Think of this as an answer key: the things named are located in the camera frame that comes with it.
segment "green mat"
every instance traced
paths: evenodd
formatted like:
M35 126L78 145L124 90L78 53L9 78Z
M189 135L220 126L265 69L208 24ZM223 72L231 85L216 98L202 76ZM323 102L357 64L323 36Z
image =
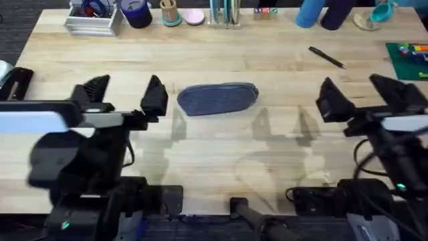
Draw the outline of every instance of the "green mat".
M395 74L399 80L428 81L428 78L419 77L419 73L428 74L428 64L419 63L409 57L402 56L398 43L386 43L385 45L391 57Z

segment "blue tumbler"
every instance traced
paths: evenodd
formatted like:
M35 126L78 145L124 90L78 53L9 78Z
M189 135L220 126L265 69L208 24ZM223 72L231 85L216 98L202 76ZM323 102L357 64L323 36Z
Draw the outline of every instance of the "blue tumbler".
M152 23L153 18L148 9L147 0L121 0L119 4L132 27L139 29Z
M305 0L297 14L296 24L299 27L312 27L318 20L325 3L326 0Z

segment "white desk organizer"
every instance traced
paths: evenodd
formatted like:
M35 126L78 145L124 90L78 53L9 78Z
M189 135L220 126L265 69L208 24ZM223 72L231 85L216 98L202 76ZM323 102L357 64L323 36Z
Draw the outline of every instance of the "white desk organizer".
M107 0L101 0L109 10ZM64 27L72 35L94 35L94 36L117 36L122 24L122 11L117 8L115 0L110 2L110 18L106 17L75 17L76 11L81 11L82 0L70 1L70 12L68 13Z
M241 29L239 8L241 0L210 0L208 27Z

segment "green led light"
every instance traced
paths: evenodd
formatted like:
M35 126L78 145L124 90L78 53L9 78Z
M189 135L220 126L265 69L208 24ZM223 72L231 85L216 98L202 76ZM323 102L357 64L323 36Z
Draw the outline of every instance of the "green led light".
M65 230L66 228L68 228L69 225L70 225L70 223L67 222L67 221L65 221L65 222L62 223L61 229Z

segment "blue pouch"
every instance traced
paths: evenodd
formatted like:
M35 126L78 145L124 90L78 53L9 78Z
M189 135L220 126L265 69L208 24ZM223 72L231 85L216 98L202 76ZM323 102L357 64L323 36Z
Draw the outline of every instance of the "blue pouch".
M177 101L188 116L245 110L259 96L251 83L202 84L180 92Z

